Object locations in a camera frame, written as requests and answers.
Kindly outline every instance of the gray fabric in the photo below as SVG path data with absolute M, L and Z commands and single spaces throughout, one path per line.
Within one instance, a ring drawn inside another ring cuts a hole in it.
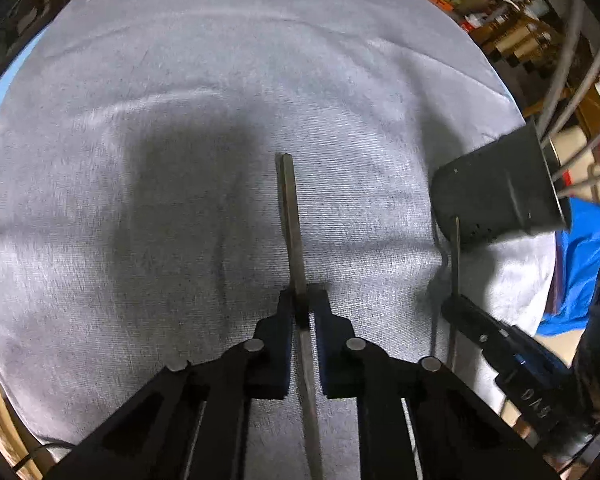
M 288 282 L 274 156 L 296 162 L 306 272 L 389 354 L 446 355 L 428 181 L 522 118 L 427 0 L 73 0 L 0 110 L 0 379 L 78 442 L 174 354 L 215 358 Z M 551 236 L 463 259 L 533 331 Z M 492 406 L 493 373 L 460 344 Z M 327 478 L 357 478 L 354 403 L 319 399 Z M 248 478 L 305 478 L 298 400 L 255 402 Z

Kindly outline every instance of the dark gray container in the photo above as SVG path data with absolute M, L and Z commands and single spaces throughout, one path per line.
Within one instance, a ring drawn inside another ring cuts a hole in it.
M 568 199 L 558 200 L 551 173 L 560 164 L 551 144 L 542 152 L 533 123 L 460 156 L 433 176 L 430 198 L 448 240 L 460 220 L 460 245 L 571 229 Z

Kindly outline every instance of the gray tablecloth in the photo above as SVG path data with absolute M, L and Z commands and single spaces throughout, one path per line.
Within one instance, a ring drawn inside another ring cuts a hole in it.
M 276 153 L 296 162 L 311 282 L 391 355 L 446 355 L 432 172 L 523 123 L 427 0 L 73 0 L 0 109 L 0 380 L 78 442 L 175 354 L 215 358 L 288 282 Z M 463 291 L 533 331 L 551 236 L 463 257 Z M 493 373 L 460 342 L 492 406 Z M 328 478 L 354 402 L 320 397 Z M 304 478 L 298 399 L 254 403 L 248 478 Z

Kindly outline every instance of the metal rod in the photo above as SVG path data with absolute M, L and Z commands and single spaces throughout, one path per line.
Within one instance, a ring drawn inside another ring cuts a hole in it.
M 555 137 L 555 135 L 562 130 L 564 125 L 569 120 L 569 117 L 571 117 L 571 115 L 574 113 L 575 109 L 582 102 L 582 99 L 584 98 L 587 91 L 589 91 L 589 88 L 591 88 L 591 85 L 593 85 L 593 82 L 596 80 L 599 73 L 600 73 L 600 48 L 598 49 L 598 52 L 596 53 L 596 57 L 593 59 L 593 63 L 591 63 L 589 70 L 587 70 L 587 75 L 584 76 L 582 83 L 580 83 L 580 86 L 578 86 L 578 89 L 576 90 L 576 93 L 571 98 L 571 101 L 569 101 L 569 104 L 567 104 L 567 107 L 558 116 L 554 125 L 549 130 L 549 133 L 547 133 L 542 138 L 542 142 L 540 144 L 543 148 L 549 143 L 549 140 L 553 139 Z
M 585 5 L 582 0 L 572 0 L 571 13 L 567 23 L 567 33 L 562 49 L 560 50 L 558 66 L 555 69 L 554 77 L 549 86 L 549 90 L 546 93 L 546 98 L 544 99 L 544 108 L 538 119 L 537 130 L 540 139 L 544 136 L 544 132 L 549 126 L 551 118 L 554 116 L 555 107 L 557 107 L 558 102 L 560 101 L 560 94 L 567 82 L 567 76 L 571 69 L 576 46 L 580 39 L 580 29 L 582 28 L 584 9 Z
M 460 296 L 460 219 L 455 217 L 455 229 L 451 237 L 451 295 L 455 298 Z M 451 371 L 456 368 L 456 341 L 458 329 L 449 324 L 449 346 L 446 355 L 446 367 Z
M 563 190 L 558 191 L 557 192 L 558 198 L 564 198 L 566 196 L 569 196 L 574 191 L 577 191 L 584 187 L 591 187 L 594 184 L 597 184 L 599 182 L 600 182 L 600 174 L 597 176 L 592 176 L 591 178 L 588 178 L 587 180 L 583 180 L 582 182 L 578 182 L 577 184 L 573 184 L 569 187 L 565 187 Z
M 592 150 L 593 148 L 595 148 L 599 144 L 600 144 L 600 133 L 597 134 L 597 136 L 593 137 L 593 139 L 591 139 L 586 144 L 586 146 L 584 146 L 579 152 L 577 152 L 569 160 L 567 160 L 567 162 L 565 162 L 563 165 L 561 165 L 560 169 L 558 171 L 556 171 L 554 174 L 552 174 L 551 180 L 553 180 L 554 182 L 556 180 L 558 180 L 564 174 L 565 171 L 567 171 L 569 168 L 571 168 L 579 160 L 579 158 L 584 153 L 588 152 L 589 150 Z
M 294 160 L 288 153 L 282 155 L 280 159 L 280 184 L 282 191 L 282 223 L 289 259 L 289 281 L 294 294 L 294 307 L 296 310 L 296 348 L 298 351 L 296 361 L 299 366 L 298 387 L 304 429 L 304 446 L 311 478 L 312 480 L 320 480 L 323 478 L 322 451 L 320 449 L 320 427 L 315 400 L 314 359 L 306 296 L 304 257 L 302 256 L 296 174 L 294 172 Z

